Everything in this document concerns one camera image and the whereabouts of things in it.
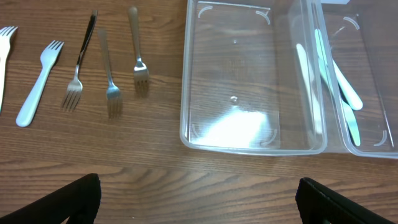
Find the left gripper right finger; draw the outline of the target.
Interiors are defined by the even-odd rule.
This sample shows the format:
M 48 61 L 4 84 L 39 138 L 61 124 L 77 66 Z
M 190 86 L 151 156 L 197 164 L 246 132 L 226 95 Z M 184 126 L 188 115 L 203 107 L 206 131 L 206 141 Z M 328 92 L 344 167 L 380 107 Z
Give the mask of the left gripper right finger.
M 393 224 L 309 177 L 300 179 L 295 201 L 303 224 Z

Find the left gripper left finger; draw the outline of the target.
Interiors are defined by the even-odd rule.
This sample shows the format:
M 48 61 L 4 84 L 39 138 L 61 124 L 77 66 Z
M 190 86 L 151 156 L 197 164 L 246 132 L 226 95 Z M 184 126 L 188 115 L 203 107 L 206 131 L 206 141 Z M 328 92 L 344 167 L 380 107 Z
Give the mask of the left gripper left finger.
M 101 201 L 99 175 L 82 178 L 1 217 L 1 223 L 90 223 Z

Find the white plastic knife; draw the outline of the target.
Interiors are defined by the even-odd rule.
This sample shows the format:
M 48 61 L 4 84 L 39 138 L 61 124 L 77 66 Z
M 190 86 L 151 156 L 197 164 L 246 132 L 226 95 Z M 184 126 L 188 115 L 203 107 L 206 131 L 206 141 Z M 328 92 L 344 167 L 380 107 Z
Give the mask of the white plastic knife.
M 351 86 L 349 81 L 343 75 L 342 71 L 340 70 L 339 66 L 333 60 L 333 67 L 335 69 L 336 79 L 338 84 L 347 100 L 347 103 L 353 110 L 361 110 L 363 108 L 363 101 L 360 99 L 357 92 Z

